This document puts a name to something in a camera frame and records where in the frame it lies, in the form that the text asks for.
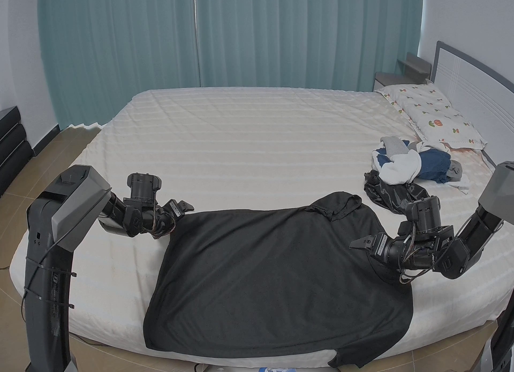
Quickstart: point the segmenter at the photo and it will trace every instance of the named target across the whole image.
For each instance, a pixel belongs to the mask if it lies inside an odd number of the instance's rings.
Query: wall
[[[441,40],[514,81],[514,0],[424,0],[419,56]]]
[[[37,26],[37,0],[0,0],[0,109],[17,105],[34,147],[57,124]]]

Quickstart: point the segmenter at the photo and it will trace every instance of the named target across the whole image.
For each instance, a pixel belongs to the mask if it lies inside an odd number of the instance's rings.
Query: headboard
[[[514,160],[514,84],[469,55],[439,41],[432,82],[487,141],[497,165]]]

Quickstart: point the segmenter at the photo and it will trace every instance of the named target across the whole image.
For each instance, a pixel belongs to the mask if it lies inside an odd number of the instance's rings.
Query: white pillow
[[[480,150],[487,143],[433,83],[390,85],[376,92],[398,109],[426,142],[443,142],[454,149]]]

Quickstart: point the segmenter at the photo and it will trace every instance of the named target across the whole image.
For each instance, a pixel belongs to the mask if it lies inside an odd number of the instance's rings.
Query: teal curtain
[[[148,89],[200,86],[194,0],[38,0],[61,127],[104,124]]]
[[[371,91],[417,54],[422,0],[196,0],[202,86]]]

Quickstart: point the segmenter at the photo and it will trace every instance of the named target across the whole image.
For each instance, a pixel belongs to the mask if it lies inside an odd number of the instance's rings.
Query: floor
[[[0,268],[8,266],[27,230],[26,209],[41,191],[74,159],[99,132],[98,128],[68,128],[25,166],[0,198]],[[0,270],[0,370],[24,371],[29,363],[25,325],[20,315],[21,298],[8,270]],[[343,366],[341,372],[464,372],[496,328],[495,322],[449,337],[432,345],[374,361],[362,369]],[[80,372],[194,372],[194,364],[154,358],[111,347],[97,347],[70,337],[71,350]]]

